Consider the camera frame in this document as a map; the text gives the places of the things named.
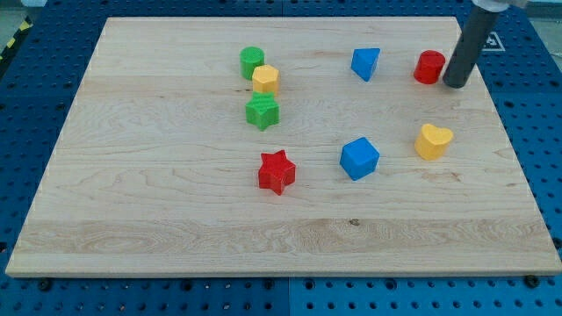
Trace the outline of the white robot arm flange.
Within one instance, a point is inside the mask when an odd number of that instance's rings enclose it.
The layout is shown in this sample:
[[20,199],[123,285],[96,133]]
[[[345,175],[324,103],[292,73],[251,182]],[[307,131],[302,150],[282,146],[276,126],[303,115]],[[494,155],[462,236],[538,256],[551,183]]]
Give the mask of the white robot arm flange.
[[499,13],[510,6],[525,8],[529,0],[472,0],[472,3],[483,10]]

